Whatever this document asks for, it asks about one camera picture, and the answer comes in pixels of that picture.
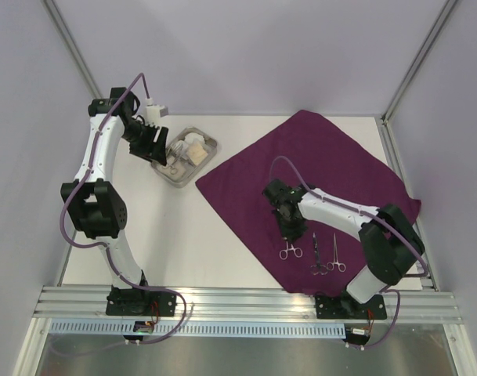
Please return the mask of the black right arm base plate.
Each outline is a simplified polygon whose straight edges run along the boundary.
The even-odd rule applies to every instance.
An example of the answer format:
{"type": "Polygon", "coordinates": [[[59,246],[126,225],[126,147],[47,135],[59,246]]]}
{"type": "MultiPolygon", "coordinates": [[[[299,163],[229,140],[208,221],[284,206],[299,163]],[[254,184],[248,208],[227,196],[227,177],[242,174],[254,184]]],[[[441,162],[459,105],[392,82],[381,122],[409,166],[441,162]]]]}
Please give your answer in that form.
{"type": "Polygon", "coordinates": [[[318,294],[314,296],[316,317],[320,320],[376,320],[388,318],[385,302],[381,295],[374,295],[368,302],[359,303],[348,294],[329,297],[318,294]]]}

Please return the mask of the black handled scissors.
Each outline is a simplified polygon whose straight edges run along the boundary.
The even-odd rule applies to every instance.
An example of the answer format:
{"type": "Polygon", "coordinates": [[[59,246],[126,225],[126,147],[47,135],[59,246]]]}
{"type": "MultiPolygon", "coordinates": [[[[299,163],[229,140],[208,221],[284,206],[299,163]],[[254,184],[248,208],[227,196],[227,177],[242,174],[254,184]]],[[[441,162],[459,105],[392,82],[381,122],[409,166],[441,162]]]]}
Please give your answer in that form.
{"type": "Polygon", "coordinates": [[[313,233],[313,250],[315,255],[315,263],[310,266],[312,275],[327,275],[329,273],[327,267],[321,263],[320,260],[320,251],[318,247],[318,241],[316,234],[313,233]]]}

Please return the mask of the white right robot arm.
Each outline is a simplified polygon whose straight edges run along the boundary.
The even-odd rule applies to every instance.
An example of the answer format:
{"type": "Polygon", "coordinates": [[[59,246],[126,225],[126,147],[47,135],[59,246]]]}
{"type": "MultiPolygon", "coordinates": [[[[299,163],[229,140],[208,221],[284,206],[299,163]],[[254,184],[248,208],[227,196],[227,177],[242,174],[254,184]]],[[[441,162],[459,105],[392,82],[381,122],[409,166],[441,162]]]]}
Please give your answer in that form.
{"type": "Polygon", "coordinates": [[[423,241],[394,204],[382,208],[356,204],[305,183],[291,187],[279,179],[271,181],[262,195],[273,207],[288,250],[308,230],[308,221],[342,231],[360,242],[366,265],[340,298],[341,310],[347,316],[360,316],[376,294],[408,277],[416,262],[425,262],[423,241]]]}

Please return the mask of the clear packet beige gauze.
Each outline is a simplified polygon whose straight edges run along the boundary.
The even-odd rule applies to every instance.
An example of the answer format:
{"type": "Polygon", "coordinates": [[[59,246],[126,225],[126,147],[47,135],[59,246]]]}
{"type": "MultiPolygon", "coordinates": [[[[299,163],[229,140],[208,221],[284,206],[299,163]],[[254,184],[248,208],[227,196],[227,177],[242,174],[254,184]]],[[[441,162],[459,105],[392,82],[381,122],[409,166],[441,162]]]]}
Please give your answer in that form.
{"type": "Polygon", "coordinates": [[[208,152],[199,143],[194,143],[188,146],[186,150],[186,156],[196,166],[201,164],[207,157],[208,152]]]}

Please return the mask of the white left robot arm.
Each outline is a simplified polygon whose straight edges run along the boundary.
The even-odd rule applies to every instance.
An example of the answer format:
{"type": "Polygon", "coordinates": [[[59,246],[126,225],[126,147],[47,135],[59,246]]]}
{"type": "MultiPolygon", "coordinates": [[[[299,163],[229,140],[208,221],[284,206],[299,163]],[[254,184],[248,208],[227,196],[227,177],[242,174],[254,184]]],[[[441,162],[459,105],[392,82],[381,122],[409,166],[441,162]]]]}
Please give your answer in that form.
{"type": "Polygon", "coordinates": [[[90,134],[81,167],[74,179],[60,188],[64,202],[61,215],[69,216],[74,228],[87,239],[85,244],[69,239],[69,244],[101,250],[113,287],[131,288],[124,304],[135,314],[150,308],[152,296],[125,234],[128,211],[112,183],[114,162],[118,145],[125,140],[131,155],[166,165],[168,136],[168,129],[161,125],[168,108],[151,98],[146,100],[143,115],[137,113],[140,107],[139,98],[125,87],[113,88],[109,97],[89,104],[90,134]]]}

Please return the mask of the white gauze pad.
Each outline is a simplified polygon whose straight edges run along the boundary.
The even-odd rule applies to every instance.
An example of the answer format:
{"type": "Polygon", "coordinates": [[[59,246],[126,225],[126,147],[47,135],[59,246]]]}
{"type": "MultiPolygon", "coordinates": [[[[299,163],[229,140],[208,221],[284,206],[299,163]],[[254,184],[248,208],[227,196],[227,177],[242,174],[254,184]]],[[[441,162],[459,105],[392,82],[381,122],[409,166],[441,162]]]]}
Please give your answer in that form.
{"type": "Polygon", "coordinates": [[[171,144],[170,152],[174,155],[184,154],[186,152],[187,147],[188,147],[188,144],[185,141],[178,140],[171,144]]]}
{"type": "Polygon", "coordinates": [[[184,141],[188,145],[192,145],[194,143],[205,144],[205,137],[197,132],[190,132],[185,135],[184,141]]]}

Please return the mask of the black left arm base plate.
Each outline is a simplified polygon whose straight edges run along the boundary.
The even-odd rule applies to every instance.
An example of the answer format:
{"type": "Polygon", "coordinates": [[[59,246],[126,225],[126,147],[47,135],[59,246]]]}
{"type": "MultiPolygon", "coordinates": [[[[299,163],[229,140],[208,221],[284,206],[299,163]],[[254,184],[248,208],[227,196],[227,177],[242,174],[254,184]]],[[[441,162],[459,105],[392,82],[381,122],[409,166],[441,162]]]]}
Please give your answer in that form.
{"type": "Polygon", "coordinates": [[[107,296],[107,316],[174,316],[176,295],[173,292],[145,291],[112,286],[107,296]]]}

